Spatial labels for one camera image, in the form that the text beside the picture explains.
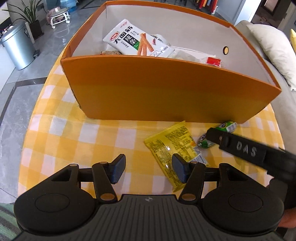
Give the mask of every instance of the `cardboard box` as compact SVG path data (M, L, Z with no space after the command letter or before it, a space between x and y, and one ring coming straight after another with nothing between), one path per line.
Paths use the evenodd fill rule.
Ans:
M224 68L100 55L106 49L102 39L125 18L173 46L216 55ZM157 2L104 3L73 36L61 65L81 109L94 119L243 123L281 92L264 60L233 25Z

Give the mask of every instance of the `trash can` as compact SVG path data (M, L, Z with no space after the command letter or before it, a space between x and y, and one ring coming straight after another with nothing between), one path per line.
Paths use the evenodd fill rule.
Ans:
M16 69L23 69L33 62L35 48L24 21L18 22L10 28L2 36L1 42Z

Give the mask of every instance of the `table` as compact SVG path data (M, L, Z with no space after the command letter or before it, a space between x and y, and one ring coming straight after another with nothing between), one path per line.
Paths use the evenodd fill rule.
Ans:
M120 153L126 155L126 169L114 189L121 194L171 194L172 186L164 176L144 139L175 124L161 121L94 120L79 108L60 66L60 57L49 73L33 110L26 133L19 174L18 194L32 188L70 163L80 168L100 161L111 162ZM215 123L187 123L193 139ZM269 104L246 123L238 125L236 134L284 148L274 112ZM212 167L226 162L268 185L266 171L218 149L203 149ZM205 183L204 193L215 188ZM82 188L95 197L92 183Z

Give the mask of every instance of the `black handheld device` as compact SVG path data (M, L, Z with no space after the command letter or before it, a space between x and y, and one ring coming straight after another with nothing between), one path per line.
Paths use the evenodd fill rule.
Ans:
M276 178L296 178L291 153L213 128L206 137ZM22 194L14 207L22 229L15 241L283 240L274 231L283 215L282 200L227 163L209 168L174 154L172 167L186 183L178 199L123 194L118 200L112 184L125 165L124 154L86 169L70 164ZM208 181L217 188L201 198ZM81 189L81 182L94 183L96 198Z

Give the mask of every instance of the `marble floor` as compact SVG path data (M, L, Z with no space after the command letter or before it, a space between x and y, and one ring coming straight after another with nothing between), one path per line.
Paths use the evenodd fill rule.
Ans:
M105 0L84 0L71 13L71 22L52 29L43 25L44 35L35 42L38 56L23 70L14 70L0 93L0 202L14 202L17 197L22 145L29 120L43 84L57 57L75 32ZM184 6L184 1L165 3ZM190 0L186 7L196 9Z

